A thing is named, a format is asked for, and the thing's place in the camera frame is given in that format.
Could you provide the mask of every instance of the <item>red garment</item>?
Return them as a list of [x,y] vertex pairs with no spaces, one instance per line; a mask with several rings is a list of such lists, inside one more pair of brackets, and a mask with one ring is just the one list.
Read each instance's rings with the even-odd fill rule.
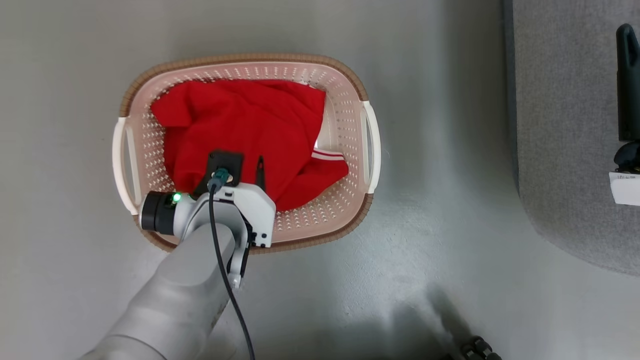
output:
[[241,181],[255,183],[264,158],[267,195],[279,211],[302,206],[349,172],[341,154],[320,152],[324,92],[280,80],[174,86],[151,105],[166,128],[164,165],[180,192],[202,180],[213,150],[244,154]]

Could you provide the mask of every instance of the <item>black cable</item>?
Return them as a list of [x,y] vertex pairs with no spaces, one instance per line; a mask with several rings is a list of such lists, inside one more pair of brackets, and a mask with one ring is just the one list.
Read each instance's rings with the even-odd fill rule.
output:
[[216,232],[216,221],[213,216],[213,195],[215,193],[216,193],[215,188],[212,188],[211,191],[209,192],[209,220],[211,223],[211,233],[213,234],[213,245],[216,247],[216,257],[218,258],[220,275],[222,275],[222,282],[225,283],[225,287],[227,288],[227,293],[229,294],[229,299],[231,300],[231,304],[234,305],[234,309],[236,310],[236,315],[238,316],[238,320],[240,321],[240,326],[242,327],[242,332],[244,333],[244,339],[246,340],[246,347],[249,349],[249,358],[251,360],[255,360],[255,354],[253,353],[253,345],[251,344],[251,336],[249,336],[249,330],[246,328],[246,324],[244,323],[242,312],[240,311],[240,307],[236,302],[236,297],[234,296],[234,292],[231,290],[231,285],[229,284],[229,278],[227,277],[227,269],[225,268],[225,265],[222,262],[222,253],[220,252],[220,243],[218,242],[218,233]]

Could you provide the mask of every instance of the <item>white stripe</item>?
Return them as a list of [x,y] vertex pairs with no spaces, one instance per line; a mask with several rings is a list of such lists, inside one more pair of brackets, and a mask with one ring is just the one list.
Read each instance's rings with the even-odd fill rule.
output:
[[344,161],[344,157],[342,155],[340,155],[340,156],[327,156],[327,155],[319,154],[317,152],[313,152],[311,154],[311,157],[315,158],[315,159],[320,159],[320,160]]
[[318,149],[317,147],[314,147],[314,152],[317,152],[318,154],[324,154],[324,155],[340,155],[340,156],[343,156],[341,152],[329,151],[329,150],[321,150],[321,149]]

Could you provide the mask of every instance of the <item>laundry basket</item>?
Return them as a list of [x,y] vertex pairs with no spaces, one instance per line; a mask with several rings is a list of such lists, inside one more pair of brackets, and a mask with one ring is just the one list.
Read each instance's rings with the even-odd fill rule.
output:
[[[252,252],[326,243],[355,229],[371,206],[380,176],[376,116],[364,86],[351,69],[337,60],[306,54],[213,56],[165,63],[138,76],[122,100],[112,153],[118,192],[138,227],[144,195],[153,190],[175,190],[164,168],[164,128],[151,112],[151,104],[176,83],[218,79],[281,79],[325,91],[317,147],[343,153],[349,165],[349,174],[315,200],[297,209],[278,212],[271,248],[253,248]],[[140,231],[161,249],[171,251],[178,244],[173,236]]]

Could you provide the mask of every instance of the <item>white label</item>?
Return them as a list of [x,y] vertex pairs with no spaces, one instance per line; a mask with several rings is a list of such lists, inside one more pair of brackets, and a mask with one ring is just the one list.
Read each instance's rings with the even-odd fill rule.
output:
[[609,182],[616,204],[640,206],[640,175],[609,172]]

